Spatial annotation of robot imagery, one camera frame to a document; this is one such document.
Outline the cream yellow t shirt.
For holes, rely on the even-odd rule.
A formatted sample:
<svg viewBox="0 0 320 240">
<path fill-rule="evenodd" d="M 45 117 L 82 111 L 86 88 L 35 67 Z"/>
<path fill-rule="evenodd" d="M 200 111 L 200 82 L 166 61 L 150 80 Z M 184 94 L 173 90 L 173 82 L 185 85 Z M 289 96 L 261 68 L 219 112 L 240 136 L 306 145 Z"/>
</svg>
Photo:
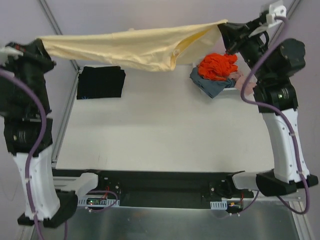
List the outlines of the cream yellow t shirt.
<svg viewBox="0 0 320 240">
<path fill-rule="evenodd" d="M 227 23 L 127 30 L 93 35 L 41 36 L 45 50 L 54 57 L 94 61 L 148 72 L 173 71 L 212 50 L 222 37 L 218 28 Z"/>
</svg>

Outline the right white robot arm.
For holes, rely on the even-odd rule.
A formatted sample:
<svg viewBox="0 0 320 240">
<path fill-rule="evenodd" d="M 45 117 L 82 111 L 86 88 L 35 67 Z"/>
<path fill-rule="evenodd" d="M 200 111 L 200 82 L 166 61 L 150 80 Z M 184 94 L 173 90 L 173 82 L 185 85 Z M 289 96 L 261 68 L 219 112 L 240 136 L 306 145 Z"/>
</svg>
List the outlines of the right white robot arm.
<svg viewBox="0 0 320 240">
<path fill-rule="evenodd" d="M 267 197 L 285 196 L 319 183 L 310 173 L 298 134 L 298 98 L 290 77 L 305 65 L 305 44 L 294 38 L 268 45 L 254 33 L 260 19 L 247 23 L 222 23 L 218 29 L 227 53 L 240 53 L 256 77 L 253 103 L 267 126 L 274 167 L 264 172 L 236 172 L 227 177 L 225 192 L 237 197 L 243 190 L 260 191 Z"/>
</svg>

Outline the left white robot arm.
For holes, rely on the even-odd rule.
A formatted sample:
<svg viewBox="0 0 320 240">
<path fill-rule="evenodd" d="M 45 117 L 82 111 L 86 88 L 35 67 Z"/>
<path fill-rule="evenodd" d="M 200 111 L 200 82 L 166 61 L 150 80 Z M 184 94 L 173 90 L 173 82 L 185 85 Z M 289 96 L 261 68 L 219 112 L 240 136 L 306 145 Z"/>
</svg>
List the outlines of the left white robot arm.
<svg viewBox="0 0 320 240">
<path fill-rule="evenodd" d="M 55 229 L 77 210 L 75 191 L 56 189 L 53 181 L 53 120 L 45 73 L 55 66 L 40 39 L 0 49 L 0 115 L 25 195 L 25 211 L 17 220 L 22 226 L 41 222 Z"/>
</svg>

